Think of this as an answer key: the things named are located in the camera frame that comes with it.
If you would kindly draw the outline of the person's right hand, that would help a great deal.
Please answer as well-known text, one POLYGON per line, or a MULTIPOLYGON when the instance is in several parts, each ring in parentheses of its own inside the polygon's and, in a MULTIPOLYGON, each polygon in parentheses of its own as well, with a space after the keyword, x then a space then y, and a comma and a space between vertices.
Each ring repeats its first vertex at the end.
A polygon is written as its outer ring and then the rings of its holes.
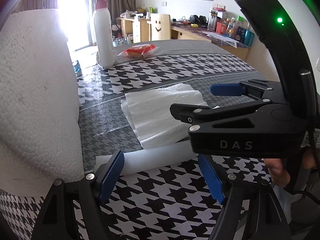
MULTIPOLYGON (((303 155, 303 167, 307 170, 312 169, 316 166, 315 160, 312 155, 312 150, 308 147, 304 148, 303 155)), ((271 175, 272 182, 279 187, 285 187, 290 182, 290 175, 283 168, 281 159, 264 159, 265 166, 268 168, 269 174, 271 175)))

